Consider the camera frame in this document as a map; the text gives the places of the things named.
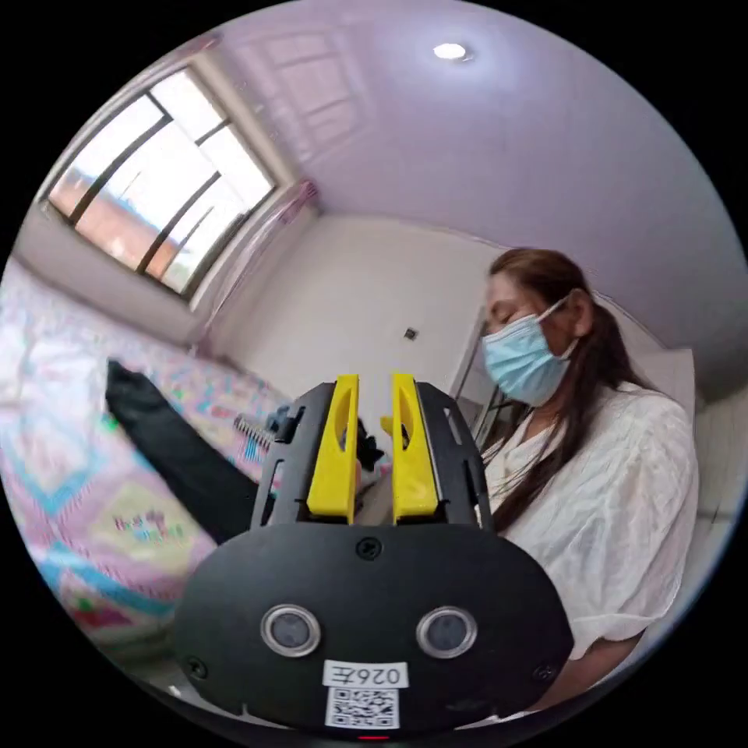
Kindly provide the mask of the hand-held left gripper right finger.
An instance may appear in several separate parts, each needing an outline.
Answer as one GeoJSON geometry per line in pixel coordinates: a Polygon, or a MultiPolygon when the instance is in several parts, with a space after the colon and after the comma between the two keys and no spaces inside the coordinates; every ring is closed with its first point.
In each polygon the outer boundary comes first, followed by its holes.
{"type": "Polygon", "coordinates": [[[432,517],[439,504],[427,429],[413,376],[392,375],[393,522],[432,517]]]}

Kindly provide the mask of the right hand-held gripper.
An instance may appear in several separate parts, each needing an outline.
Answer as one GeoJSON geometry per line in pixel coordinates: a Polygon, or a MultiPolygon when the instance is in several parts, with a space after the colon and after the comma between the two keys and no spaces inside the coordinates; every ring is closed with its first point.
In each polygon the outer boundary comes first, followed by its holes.
{"type": "MultiPolygon", "coordinates": [[[[380,427],[388,436],[393,436],[393,416],[386,415],[380,418],[380,427]]],[[[383,459],[384,451],[376,442],[376,438],[369,434],[363,421],[357,421],[357,460],[363,471],[374,471],[378,463],[383,459]]]]}

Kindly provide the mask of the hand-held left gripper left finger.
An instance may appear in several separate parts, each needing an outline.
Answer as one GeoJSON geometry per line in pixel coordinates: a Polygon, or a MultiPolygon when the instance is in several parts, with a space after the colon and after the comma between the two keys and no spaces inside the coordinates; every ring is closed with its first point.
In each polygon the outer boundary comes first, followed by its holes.
{"type": "Polygon", "coordinates": [[[350,524],[358,484],[359,378],[337,378],[330,398],[306,504],[322,520],[350,524]]]}

